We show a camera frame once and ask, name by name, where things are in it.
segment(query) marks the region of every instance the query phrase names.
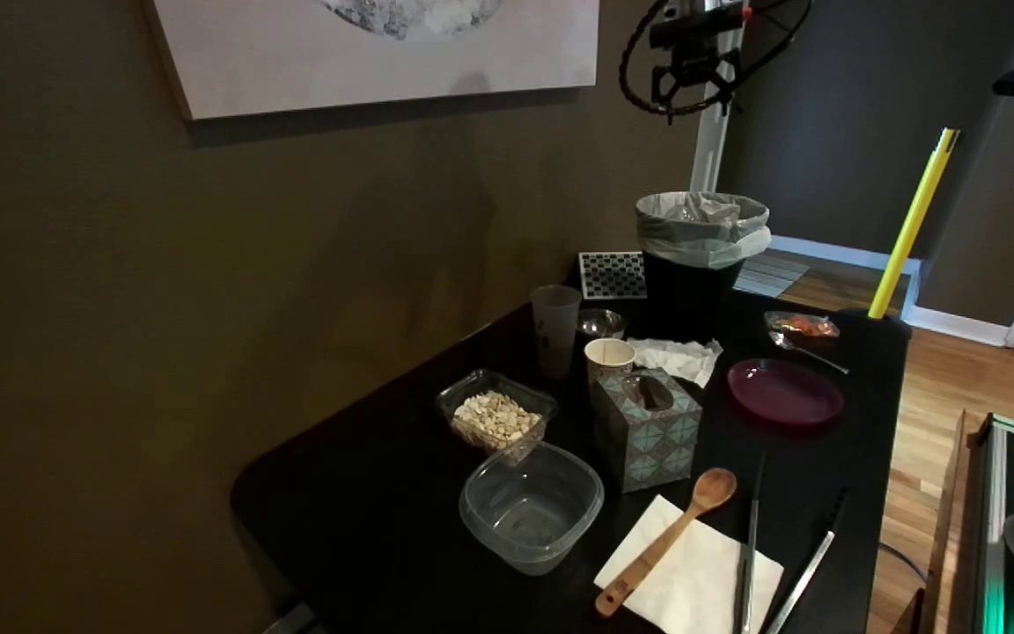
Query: black table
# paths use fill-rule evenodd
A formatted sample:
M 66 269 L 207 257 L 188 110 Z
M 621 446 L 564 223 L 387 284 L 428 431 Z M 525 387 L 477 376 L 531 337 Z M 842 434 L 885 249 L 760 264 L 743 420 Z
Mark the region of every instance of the black table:
M 789 438 L 746 420 L 722 385 L 732 360 L 784 355 L 766 337 L 768 305 L 784 303 L 738 296 L 715 382 L 705 390 L 689 387 L 705 405 L 694 472 L 727 464 L 741 474 L 741 498 L 707 513 L 707 525 L 743 537 L 749 479 L 768 450 L 760 548 L 784 564 L 781 600 L 809 561 L 820 520 L 844 494 L 840 539 L 796 607 L 789 629 L 867 629 L 910 328 L 836 312 L 844 336 L 830 355 L 851 372 L 829 376 L 844 390 L 848 405 L 829 431 Z M 635 337 L 652 336 L 645 331 L 652 325 L 645 305 L 626 303 L 624 311 Z M 477 367 L 554 390 L 559 413 L 546 440 L 571 446 L 605 474 L 608 488 L 600 520 L 546 579 L 512 569 L 458 520 L 463 484 L 484 456 L 449 431 L 432 399 Z M 591 440 L 581 376 L 559 387 L 535 382 L 531 320 L 522 305 L 262 456 L 241 474 L 234 512 L 333 634 L 657 629 L 626 609 L 613 621 L 591 609 L 597 569 L 657 494 L 684 508 L 689 484 L 621 498 Z

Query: framed picture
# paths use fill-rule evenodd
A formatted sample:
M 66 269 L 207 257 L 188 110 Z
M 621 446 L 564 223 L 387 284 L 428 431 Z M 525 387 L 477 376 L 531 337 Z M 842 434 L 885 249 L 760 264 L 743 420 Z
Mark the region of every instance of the framed picture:
M 600 0 L 154 0 L 192 120 L 597 85 Z

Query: nuts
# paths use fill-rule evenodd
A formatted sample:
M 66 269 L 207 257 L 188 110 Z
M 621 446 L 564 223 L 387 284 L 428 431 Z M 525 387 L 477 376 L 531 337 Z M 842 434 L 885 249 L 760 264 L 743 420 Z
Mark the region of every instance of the nuts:
M 518 443 L 530 431 L 535 431 L 544 414 L 522 410 L 505 390 L 479 390 L 458 405 L 451 414 L 451 431 L 458 431 L 469 443 L 505 450 Z

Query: purple plate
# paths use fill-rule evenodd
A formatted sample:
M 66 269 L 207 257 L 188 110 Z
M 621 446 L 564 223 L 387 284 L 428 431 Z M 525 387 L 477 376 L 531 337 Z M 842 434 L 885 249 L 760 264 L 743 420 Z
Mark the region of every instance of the purple plate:
M 844 413 L 844 396 L 820 372 L 781 360 L 741 360 L 727 372 L 731 396 L 775 427 L 826 427 Z

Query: clear plastic container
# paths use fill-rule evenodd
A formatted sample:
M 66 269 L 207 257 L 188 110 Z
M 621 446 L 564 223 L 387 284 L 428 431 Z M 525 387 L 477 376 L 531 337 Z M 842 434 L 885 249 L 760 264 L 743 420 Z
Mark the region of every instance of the clear plastic container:
M 525 413 L 535 414 L 535 421 L 512 443 L 505 443 L 505 438 L 498 438 L 498 431 L 473 431 L 473 427 L 458 427 L 458 410 L 473 399 L 473 396 L 486 396 L 486 390 L 499 390 L 508 396 L 512 403 L 518 403 Z M 508 450 L 516 463 L 525 459 L 535 443 L 544 443 L 546 438 L 546 427 L 556 413 L 556 403 L 544 390 L 531 390 L 505 372 L 495 372 L 495 371 L 473 371 L 469 376 L 463 376 L 458 385 L 443 387 L 436 396 L 436 410 L 441 414 L 449 420 L 449 427 L 484 446 L 484 450 Z
M 535 443 L 530 459 L 489 456 L 465 484 L 469 532 L 522 573 L 549 573 L 591 528 L 605 487 L 577 456 Z

